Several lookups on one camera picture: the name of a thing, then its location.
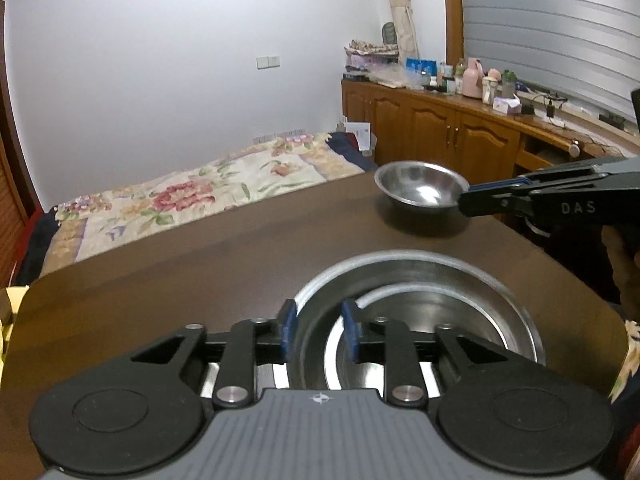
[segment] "brown tabletop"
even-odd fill
[[[494,218],[447,224],[401,214],[363,174],[192,222],[61,269],[22,302],[0,388],[0,476],[42,472],[28,414],[48,386],[190,322],[211,331],[269,317],[316,274],[356,254],[450,254],[509,287],[547,365],[607,392],[626,353],[620,318]]]

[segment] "floral bedspread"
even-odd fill
[[[191,171],[60,204],[42,274],[226,209],[361,173],[328,138],[272,140]]]

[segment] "beige curtain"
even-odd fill
[[[391,15],[398,35],[400,63],[404,64],[408,57],[418,59],[418,45],[415,41],[415,26],[411,0],[389,0]]]

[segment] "window blind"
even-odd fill
[[[640,0],[463,0],[465,52],[636,122]]]

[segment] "human hand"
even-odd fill
[[[640,322],[640,252],[631,259],[620,233],[611,226],[602,228],[602,243],[613,267],[613,282],[620,291],[620,305],[627,319]]]

